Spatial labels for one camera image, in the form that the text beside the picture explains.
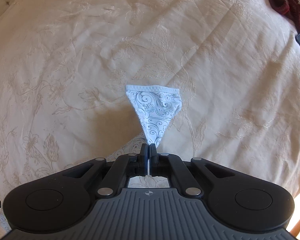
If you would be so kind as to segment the light blue floral pants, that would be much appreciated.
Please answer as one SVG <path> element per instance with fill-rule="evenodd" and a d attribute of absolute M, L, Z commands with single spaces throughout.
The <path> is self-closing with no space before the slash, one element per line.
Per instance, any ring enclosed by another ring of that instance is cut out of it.
<path fill-rule="evenodd" d="M 182 107 L 181 96 L 177 88 L 158 85 L 127 85 L 126 96 L 138 116 L 142 132 L 106 157 L 107 161 L 115 161 L 123 154 L 137 154 L 142 144 L 155 144 L 158 147 L 170 121 Z"/>

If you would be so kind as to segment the cream embroidered bedspread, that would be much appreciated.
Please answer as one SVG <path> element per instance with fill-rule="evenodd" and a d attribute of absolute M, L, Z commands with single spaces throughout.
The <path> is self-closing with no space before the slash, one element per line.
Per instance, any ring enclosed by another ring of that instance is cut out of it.
<path fill-rule="evenodd" d="M 300 46 L 268 0 L 15 0 L 0 16 L 0 199 L 138 152 L 126 85 L 180 90 L 160 152 L 300 193 Z"/>

